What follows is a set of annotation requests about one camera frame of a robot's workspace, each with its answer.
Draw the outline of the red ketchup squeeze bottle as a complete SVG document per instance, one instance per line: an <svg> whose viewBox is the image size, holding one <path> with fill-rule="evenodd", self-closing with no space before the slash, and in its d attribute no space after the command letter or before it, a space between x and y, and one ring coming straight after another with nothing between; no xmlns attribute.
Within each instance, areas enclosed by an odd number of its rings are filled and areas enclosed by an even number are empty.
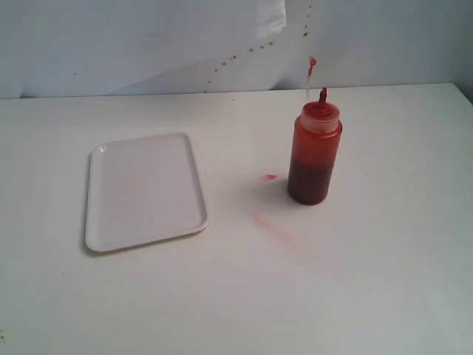
<svg viewBox="0 0 473 355"><path fill-rule="evenodd" d="M327 94L322 87L319 98L302 107L293 128L287 192L306 206L317 205L328 195L343 130L340 110Z"/></svg>

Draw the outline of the white rectangular plastic tray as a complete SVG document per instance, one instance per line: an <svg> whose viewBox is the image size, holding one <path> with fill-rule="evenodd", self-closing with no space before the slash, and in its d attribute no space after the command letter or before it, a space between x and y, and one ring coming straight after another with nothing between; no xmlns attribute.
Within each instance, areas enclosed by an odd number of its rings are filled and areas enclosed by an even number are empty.
<svg viewBox="0 0 473 355"><path fill-rule="evenodd" d="M109 253L186 237L208 225L190 137L111 141L89 158L84 242Z"/></svg>

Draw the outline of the white paper sheet on wall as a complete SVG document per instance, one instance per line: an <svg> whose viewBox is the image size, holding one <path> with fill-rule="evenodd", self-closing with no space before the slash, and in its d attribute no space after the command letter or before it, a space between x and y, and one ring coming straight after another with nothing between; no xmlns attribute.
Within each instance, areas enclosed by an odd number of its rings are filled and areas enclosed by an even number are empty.
<svg viewBox="0 0 473 355"><path fill-rule="evenodd" d="M260 0L257 2L256 34L259 38L269 38L281 33L286 24L285 0Z"/></svg>

